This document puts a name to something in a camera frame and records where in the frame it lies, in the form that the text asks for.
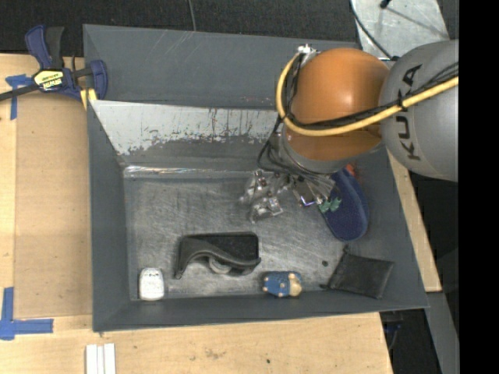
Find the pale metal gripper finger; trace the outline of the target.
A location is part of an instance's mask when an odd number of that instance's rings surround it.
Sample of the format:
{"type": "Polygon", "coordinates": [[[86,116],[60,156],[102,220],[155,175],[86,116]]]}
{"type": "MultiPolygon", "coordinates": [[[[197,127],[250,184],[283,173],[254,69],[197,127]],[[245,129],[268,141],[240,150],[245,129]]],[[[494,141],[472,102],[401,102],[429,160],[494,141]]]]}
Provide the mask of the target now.
{"type": "Polygon", "coordinates": [[[246,180],[239,202],[243,204],[254,203],[259,199],[272,196],[271,183],[262,170],[253,171],[246,180]]]}
{"type": "Polygon", "coordinates": [[[282,208],[278,198],[275,196],[253,197],[249,204],[249,221],[252,224],[284,213],[284,209],[282,208]]]}

